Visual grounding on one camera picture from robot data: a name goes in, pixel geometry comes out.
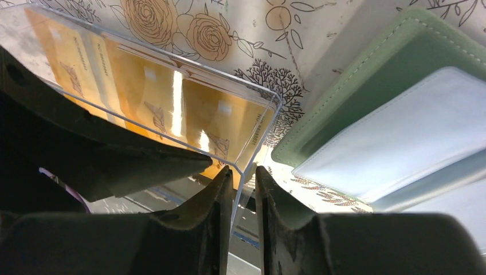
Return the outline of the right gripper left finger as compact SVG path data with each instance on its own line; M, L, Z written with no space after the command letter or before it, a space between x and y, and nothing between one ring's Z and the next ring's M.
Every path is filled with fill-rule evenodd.
M168 211L36 213L1 238L2 274L225 274L233 173Z

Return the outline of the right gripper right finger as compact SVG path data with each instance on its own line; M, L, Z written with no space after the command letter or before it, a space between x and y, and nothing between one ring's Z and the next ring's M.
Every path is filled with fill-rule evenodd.
M468 232L444 214L312 211L256 168L262 274L484 274Z

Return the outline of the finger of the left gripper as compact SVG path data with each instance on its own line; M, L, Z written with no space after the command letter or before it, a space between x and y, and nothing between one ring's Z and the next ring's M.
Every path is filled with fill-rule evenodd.
M1 49L1 210L85 212L204 171L211 158L90 114Z

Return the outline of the clear plastic card box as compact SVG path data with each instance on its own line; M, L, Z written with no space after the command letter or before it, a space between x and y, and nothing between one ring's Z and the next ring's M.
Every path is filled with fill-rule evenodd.
M281 97L259 85L36 3L1 7L1 46L89 113L233 170L232 224Z

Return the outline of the green leather card holder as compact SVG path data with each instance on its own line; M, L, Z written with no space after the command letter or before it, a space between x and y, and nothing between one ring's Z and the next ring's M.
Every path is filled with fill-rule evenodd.
M377 211L485 182L485 43L408 8L283 137L272 159Z

